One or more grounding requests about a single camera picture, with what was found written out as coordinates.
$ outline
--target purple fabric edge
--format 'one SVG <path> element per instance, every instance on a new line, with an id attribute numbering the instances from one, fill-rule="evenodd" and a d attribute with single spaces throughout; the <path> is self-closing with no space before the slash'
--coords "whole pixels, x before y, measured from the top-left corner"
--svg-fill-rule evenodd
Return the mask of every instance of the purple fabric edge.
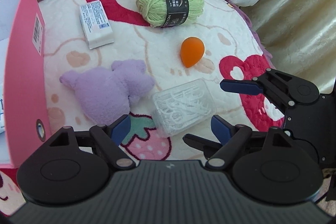
<path id="1" fill-rule="evenodd" d="M 232 7 L 238 12 L 238 14 L 245 20 L 247 26 L 249 27 L 252 35 L 254 36 L 254 39 L 257 41 L 259 47 L 261 48 L 262 52 L 265 54 L 265 57 L 268 61 L 268 63 L 270 64 L 271 68 L 275 68 L 271 62 L 271 59 L 273 58 L 272 54 L 265 49 L 265 47 L 261 44 L 260 42 L 260 38 L 258 36 L 258 34 L 252 29 L 252 22 L 251 20 L 249 19 L 249 17 L 242 11 L 238 8 L 238 6 L 236 4 L 234 4 L 233 2 L 231 2 L 230 0 L 225 0 L 227 3 L 231 4 Z"/>

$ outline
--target blanket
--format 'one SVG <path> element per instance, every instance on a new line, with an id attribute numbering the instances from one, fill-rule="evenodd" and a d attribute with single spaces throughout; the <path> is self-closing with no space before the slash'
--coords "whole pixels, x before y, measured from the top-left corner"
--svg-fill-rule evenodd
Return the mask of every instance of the blanket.
<path id="1" fill-rule="evenodd" d="M 204 79 L 215 100 L 217 114 L 232 124 L 246 124 L 266 131 L 280 126 L 283 115 L 263 95 L 226 93 L 219 83 L 223 78 L 250 80 L 270 67 L 243 17 L 226 0 L 204 0 L 204 13 L 197 23 L 172 28 L 152 28 L 143 20 L 135 0 L 101 0 L 114 32 L 114 43 L 89 50 L 80 18 L 79 6 L 93 0 L 44 0 L 40 3 L 45 27 L 45 88 L 48 115 L 53 132 L 64 125 L 88 130 L 94 125 L 83 114 L 73 90 L 59 82 L 68 70 L 84 72 L 90 68 L 109 68 L 114 60 L 142 59 L 147 73 L 155 78 L 152 92 L 165 90 L 192 80 Z M 203 58 L 186 69 L 179 56 L 187 37 L 199 37 L 205 44 Z M 209 119 L 171 138 L 159 138 L 148 98 L 131 109 L 131 131 L 121 148 L 135 161 L 191 160 L 205 162 L 200 151 L 182 141 L 192 133 L 217 141 Z M 10 215 L 24 200 L 15 181 L 15 170 L 1 170 L 0 210 Z"/>

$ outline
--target green yarn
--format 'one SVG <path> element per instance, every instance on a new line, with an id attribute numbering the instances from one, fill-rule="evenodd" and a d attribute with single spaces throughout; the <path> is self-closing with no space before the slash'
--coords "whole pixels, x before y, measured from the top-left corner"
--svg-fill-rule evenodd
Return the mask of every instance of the green yarn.
<path id="1" fill-rule="evenodd" d="M 188 0 L 189 14 L 183 24 L 195 23 L 197 17 L 202 15 L 204 0 Z M 160 27 L 164 24 L 167 16 L 166 0 L 136 0 L 136 5 L 145 21 L 153 27 Z"/>

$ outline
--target product label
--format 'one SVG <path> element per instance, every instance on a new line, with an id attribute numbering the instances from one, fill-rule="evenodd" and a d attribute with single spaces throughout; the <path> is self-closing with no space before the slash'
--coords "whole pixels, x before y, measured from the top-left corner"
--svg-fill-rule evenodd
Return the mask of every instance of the product label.
<path id="1" fill-rule="evenodd" d="M 100 0 L 81 6 L 82 23 L 88 27 L 90 33 L 110 27 Z"/>
<path id="2" fill-rule="evenodd" d="M 41 55 L 41 48 L 42 48 L 42 35 L 43 35 L 43 27 L 40 21 L 39 16 L 36 14 L 35 17 L 35 25 L 34 25 L 34 32 L 33 32 L 33 44 Z"/>
<path id="3" fill-rule="evenodd" d="M 166 0 L 167 16 L 161 27 L 172 27 L 183 24 L 189 13 L 188 0 Z"/>

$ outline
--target blue gripper pad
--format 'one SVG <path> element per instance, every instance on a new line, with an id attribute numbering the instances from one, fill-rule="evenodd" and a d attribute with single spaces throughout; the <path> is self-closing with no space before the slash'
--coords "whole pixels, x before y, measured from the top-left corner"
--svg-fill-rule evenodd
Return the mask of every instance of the blue gripper pad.
<path id="1" fill-rule="evenodd" d="M 263 93 L 263 89 L 257 83 L 248 80 L 222 80 L 220 83 L 222 90 L 233 93 L 258 95 Z"/>
<path id="2" fill-rule="evenodd" d="M 232 132 L 232 129 L 228 126 L 229 124 L 225 125 L 223 122 L 221 122 L 221 120 L 223 119 L 221 119 L 217 115 L 212 116 L 211 131 L 216 136 L 216 138 L 219 140 L 219 142 L 222 145 L 225 145 L 231 139 L 233 132 Z"/>
<path id="3" fill-rule="evenodd" d="M 123 115 L 119 119 L 122 120 L 111 129 L 111 139 L 118 146 L 131 130 L 131 118 L 129 115 Z"/>

